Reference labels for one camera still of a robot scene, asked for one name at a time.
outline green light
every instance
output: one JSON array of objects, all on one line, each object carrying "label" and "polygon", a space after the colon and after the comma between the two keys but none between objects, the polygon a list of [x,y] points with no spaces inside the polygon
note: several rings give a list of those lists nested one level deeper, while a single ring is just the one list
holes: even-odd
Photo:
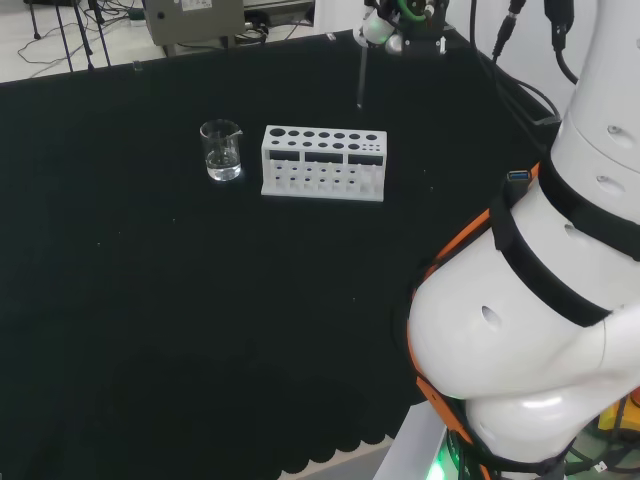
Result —
[{"label": "green light", "polygon": [[440,465],[440,462],[433,462],[426,480],[445,480],[444,470],[442,469],[442,465]]}]

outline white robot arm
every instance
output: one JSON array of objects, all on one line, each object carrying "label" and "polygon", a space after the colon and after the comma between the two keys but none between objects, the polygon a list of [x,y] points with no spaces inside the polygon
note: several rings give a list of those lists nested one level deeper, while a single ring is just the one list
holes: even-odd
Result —
[{"label": "white robot arm", "polygon": [[[363,46],[395,45],[390,21],[401,15],[370,6],[354,35]],[[423,383],[465,400],[475,438],[523,464],[563,455],[640,386],[637,0],[599,0],[580,82],[533,176],[515,205],[498,201],[476,222],[484,233],[475,241],[436,262],[408,324]]]}]

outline black tablecloth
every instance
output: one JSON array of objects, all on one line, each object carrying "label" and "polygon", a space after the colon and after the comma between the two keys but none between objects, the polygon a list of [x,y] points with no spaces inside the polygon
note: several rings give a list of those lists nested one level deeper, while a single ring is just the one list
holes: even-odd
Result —
[{"label": "black tablecloth", "polygon": [[[535,155],[469,51],[371,52],[363,113],[358,67],[347,32],[0,86],[4,478],[270,480],[397,432],[391,309]],[[387,131],[384,203],[261,197],[267,124]]]}]

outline white floor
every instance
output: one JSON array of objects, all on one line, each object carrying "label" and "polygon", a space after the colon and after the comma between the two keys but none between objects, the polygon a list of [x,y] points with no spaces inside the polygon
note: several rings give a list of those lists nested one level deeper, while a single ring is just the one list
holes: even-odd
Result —
[{"label": "white floor", "polygon": [[[87,0],[82,0],[80,6],[87,8]],[[141,0],[135,1],[135,6],[141,7]],[[29,64],[18,55],[17,51],[33,40],[33,25],[28,5],[22,0],[0,0],[0,83],[13,80],[21,80],[34,76],[54,75],[69,71],[62,43],[62,36],[58,27],[58,20],[55,9],[52,6],[34,5],[38,32],[42,39],[32,43],[22,52],[28,60],[37,62],[51,62],[60,59],[52,64]],[[65,35],[69,45],[69,51],[73,52],[82,46],[80,31],[76,24],[76,17],[73,8],[61,7],[60,14],[64,25],[73,23],[65,27]],[[115,18],[104,14],[104,18]],[[91,62],[98,67],[107,65],[97,26],[89,20],[88,27],[96,30],[88,31],[88,39],[94,54]],[[270,30],[268,42],[284,40],[289,35],[293,26],[283,25]],[[51,29],[56,29],[44,37],[45,33]],[[120,20],[104,29],[105,41],[109,52],[109,58],[113,65],[130,63],[134,60],[152,60],[164,58],[162,49],[153,44],[149,31],[144,22],[132,22],[129,19]],[[313,34],[313,28],[302,26],[296,28],[291,38],[304,37]],[[198,49],[185,49],[177,47],[177,54],[201,53]],[[80,48],[71,58],[74,70],[87,69],[87,57],[84,49]]]}]

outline screw hole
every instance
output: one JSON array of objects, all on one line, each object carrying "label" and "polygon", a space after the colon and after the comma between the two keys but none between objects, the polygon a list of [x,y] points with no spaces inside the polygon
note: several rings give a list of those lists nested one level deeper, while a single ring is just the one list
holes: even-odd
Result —
[{"label": "screw hole", "polygon": [[625,188],[622,184],[616,182],[612,178],[609,178],[605,175],[598,175],[596,177],[600,188],[602,188],[605,192],[615,197],[621,197],[625,193]]},{"label": "screw hole", "polygon": [[482,316],[493,330],[499,330],[502,327],[502,319],[489,307],[482,307]]}]

